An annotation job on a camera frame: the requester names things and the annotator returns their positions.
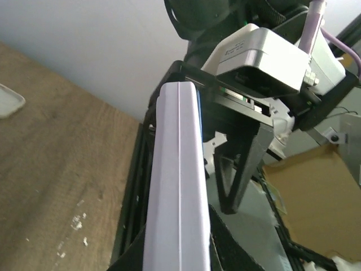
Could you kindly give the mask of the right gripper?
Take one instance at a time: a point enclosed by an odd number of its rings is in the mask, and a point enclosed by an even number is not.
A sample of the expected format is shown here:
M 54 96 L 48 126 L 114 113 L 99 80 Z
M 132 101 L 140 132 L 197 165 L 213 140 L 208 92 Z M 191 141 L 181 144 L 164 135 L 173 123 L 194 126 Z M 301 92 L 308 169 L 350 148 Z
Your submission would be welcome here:
M 270 80 L 255 73 L 249 76 L 240 72 L 230 75 L 213 76 L 188 63 L 177 60 L 166 72 L 149 99 L 148 124 L 156 125 L 156 101 L 161 87 L 169 82 L 193 82 L 200 88 L 202 124 L 207 131 L 221 129 L 232 133 L 235 129 L 235 113 L 240 105 L 255 102 L 264 116 L 270 116 L 270 106 L 264 103 L 270 93 Z M 319 125 L 338 104 L 357 86 L 356 75 L 346 72 L 346 76 L 324 96 L 312 94 L 310 88 L 302 86 L 299 94 L 274 96 L 288 108 L 288 115 L 295 118 L 292 130 L 306 132 Z M 274 139 L 274 129 L 268 125 L 242 128 L 237 133 L 226 135 L 227 141 L 214 150 L 215 177 L 221 211 L 227 215 L 239 209 L 248 183 L 256 172 L 266 150 Z

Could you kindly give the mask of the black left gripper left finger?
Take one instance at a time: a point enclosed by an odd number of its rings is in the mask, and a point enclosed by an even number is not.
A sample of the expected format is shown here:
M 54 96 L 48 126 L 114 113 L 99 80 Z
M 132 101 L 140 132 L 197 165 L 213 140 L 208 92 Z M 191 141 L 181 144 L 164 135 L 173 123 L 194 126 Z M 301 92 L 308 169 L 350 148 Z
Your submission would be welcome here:
M 144 240 L 146 233 L 144 224 L 130 246 L 118 259 L 109 266 L 108 271 L 141 271 L 143 270 Z

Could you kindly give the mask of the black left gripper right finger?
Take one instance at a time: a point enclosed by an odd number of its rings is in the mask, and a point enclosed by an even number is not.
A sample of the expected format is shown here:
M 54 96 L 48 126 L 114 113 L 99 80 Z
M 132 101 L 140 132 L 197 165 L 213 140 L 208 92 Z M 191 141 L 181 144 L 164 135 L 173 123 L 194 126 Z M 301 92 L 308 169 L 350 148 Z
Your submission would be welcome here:
M 212 205 L 209 217 L 211 270 L 264 270 L 238 244 Z

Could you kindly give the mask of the lilac cased phone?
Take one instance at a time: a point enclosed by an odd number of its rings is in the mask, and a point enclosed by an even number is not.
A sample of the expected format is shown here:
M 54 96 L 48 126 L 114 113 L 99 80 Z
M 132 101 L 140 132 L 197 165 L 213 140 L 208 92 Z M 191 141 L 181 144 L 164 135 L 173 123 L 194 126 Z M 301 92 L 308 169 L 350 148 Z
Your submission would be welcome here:
M 164 84 L 145 229 L 144 270 L 209 270 L 210 218 L 197 91 Z

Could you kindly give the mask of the beige phone case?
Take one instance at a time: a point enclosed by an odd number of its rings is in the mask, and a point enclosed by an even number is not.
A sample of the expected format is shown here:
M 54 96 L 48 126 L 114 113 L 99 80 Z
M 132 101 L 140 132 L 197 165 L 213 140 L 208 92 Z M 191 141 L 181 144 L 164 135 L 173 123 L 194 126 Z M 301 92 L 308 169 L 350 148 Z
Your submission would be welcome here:
M 6 119 L 19 111 L 26 103 L 25 98 L 12 89 L 1 84 L 1 119 Z

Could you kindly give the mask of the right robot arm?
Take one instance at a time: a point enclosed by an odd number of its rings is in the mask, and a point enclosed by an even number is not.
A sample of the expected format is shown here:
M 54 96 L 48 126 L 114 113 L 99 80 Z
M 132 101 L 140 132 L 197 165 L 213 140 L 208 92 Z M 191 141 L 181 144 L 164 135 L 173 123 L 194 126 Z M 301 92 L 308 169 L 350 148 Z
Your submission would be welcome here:
M 272 141 L 308 131 L 359 84 L 330 45 L 325 1 L 165 1 L 188 41 L 144 117 L 152 172 L 144 270 L 259 269 L 208 203 L 203 144 L 213 151 L 222 213 L 233 215 Z

